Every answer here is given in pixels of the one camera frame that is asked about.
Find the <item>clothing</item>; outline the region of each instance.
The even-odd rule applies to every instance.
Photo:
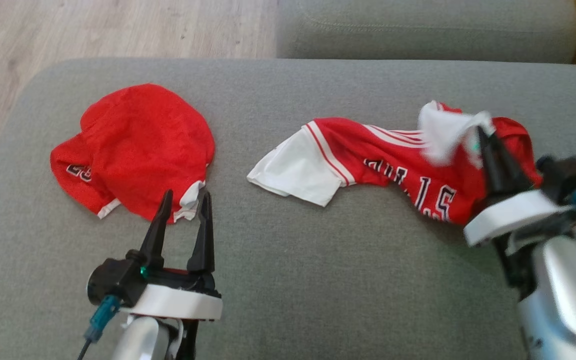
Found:
[[[77,202],[100,219],[122,204],[151,220],[172,189],[171,221],[195,216],[215,142],[186,101],[159,85],[131,86],[91,105],[80,125],[50,153],[55,178]]]
[[[528,132],[512,119],[463,114],[432,101],[421,109],[418,125],[385,130],[347,118],[318,118],[263,157],[247,179],[322,207],[340,187],[394,182],[423,215],[463,225],[486,196],[476,132],[481,125],[496,132],[533,183],[541,183]]]

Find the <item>robotic arm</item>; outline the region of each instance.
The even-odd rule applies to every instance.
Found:
[[[543,157],[532,189],[501,141],[479,131],[488,207],[464,228],[469,246],[492,244],[519,292],[530,360],[576,360],[576,157]]]
[[[106,259],[94,269],[87,296],[97,312],[84,337],[96,343],[117,312],[128,313],[114,360],[194,360],[199,321],[222,316],[222,296],[215,289],[215,243],[210,193],[199,205],[201,221],[194,251],[186,269],[165,268],[162,257],[166,222],[172,207],[172,191],[165,193],[139,250],[125,259]]]

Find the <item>gray fabric surface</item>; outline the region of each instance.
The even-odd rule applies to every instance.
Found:
[[[576,66],[442,61],[87,59],[42,71],[0,137],[0,360],[74,359],[90,272],[141,244],[147,221],[103,220],[57,185],[52,148],[102,96],[153,82],[212,128],[215,280],[222,321],[199,326],[199,359],[516,360],[516,294],[492,248],[422,218],[395,187],[352,186],[326,208],[246,181],[263,155],[315,117],[414,129],[440,100],[512,117],[537,154],[576,154]],[[198,221],[166,231],[183,267]],[[109,358],[119,319],[91,346]]]
[[[570,63],[573,0],[279,0],[277,55]]]

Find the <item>wooden floor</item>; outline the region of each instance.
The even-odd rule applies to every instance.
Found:
[[[277,0],[0,0],[0,131],[38,71],[88,57],[270,58]]]

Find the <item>black cable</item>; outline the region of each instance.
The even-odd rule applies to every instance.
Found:
[[[79,356],[77,357],[77,360],[82,360],[84,358],[84,355],[86,355],[86,351],[88,351],[88,348],[90,346],[92,341],[90,341],[89,339],[86,340],[86,343],[84,344],[84,347],[82,347],[81,352],[79,353]]]

